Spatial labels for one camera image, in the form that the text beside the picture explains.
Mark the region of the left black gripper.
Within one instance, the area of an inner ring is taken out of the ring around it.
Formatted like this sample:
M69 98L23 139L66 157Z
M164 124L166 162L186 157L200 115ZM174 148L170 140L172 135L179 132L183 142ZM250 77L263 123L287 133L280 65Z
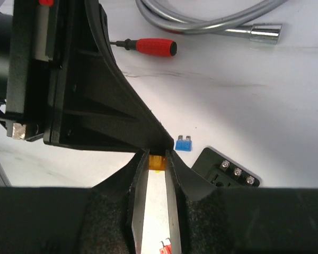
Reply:
M65 112L75 75L70 49L81 1L15 1L0 12L0 125L11 139L75 142Z

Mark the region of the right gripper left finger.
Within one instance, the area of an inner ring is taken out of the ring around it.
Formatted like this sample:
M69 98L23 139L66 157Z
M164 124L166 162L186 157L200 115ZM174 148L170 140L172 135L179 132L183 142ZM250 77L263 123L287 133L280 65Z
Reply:
M140 253L148 162L91 188L0 187L0 253Z

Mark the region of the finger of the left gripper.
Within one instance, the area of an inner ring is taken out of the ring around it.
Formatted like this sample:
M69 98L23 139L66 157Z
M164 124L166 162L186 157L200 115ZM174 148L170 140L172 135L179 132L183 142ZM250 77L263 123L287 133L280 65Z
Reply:
M63 148L165 152L174 141L117 66L98 1L55 1L58 58L51 66L43 140Z

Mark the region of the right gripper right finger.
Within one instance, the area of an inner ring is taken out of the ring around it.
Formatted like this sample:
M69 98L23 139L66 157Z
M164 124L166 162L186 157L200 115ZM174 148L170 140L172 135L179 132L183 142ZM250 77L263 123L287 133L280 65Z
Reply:
M170 150L165 180L173 253L318 253L318 189L216 187Z

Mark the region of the red blade fuse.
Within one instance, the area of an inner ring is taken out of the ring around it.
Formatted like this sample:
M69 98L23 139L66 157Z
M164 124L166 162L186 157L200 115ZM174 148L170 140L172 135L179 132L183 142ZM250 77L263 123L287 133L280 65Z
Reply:
M171 254L172 247L171 247L171 240L170 238L166 238L165 240L160 242L160 254Z

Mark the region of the black fuse box base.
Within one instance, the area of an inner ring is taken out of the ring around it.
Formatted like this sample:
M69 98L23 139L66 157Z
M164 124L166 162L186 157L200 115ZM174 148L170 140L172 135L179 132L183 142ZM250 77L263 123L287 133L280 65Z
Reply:
M212 148L204 148L192 170L216 187L259 187L260 179Z

